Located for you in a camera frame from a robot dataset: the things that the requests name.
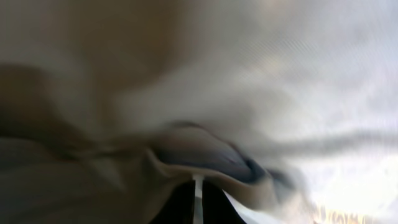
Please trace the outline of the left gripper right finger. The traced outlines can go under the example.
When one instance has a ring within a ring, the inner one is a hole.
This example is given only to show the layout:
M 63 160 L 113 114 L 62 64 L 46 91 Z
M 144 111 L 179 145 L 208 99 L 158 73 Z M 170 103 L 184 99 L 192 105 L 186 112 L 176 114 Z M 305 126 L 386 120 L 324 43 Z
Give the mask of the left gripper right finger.
M 208 181 L 202 187 L 204 224 L 246 224 L 220 188 Z

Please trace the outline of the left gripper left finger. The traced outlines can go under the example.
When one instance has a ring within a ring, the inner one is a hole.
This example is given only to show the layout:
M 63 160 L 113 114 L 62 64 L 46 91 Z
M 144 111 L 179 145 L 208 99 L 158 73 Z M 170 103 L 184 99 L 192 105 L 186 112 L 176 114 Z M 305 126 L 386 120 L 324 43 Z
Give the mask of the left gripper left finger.
M 161 211 L 149 224 L 193 224 L 195 181 L 190 180 L 174 188 Z

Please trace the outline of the light blue t-shirt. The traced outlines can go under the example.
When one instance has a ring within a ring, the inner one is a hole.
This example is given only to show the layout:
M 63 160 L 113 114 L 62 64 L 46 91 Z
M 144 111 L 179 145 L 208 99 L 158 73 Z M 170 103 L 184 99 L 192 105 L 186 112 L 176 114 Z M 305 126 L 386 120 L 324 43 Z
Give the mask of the light blue t-shirt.
M 396 1 L 2 1 L 1 222 L 397 222 Z

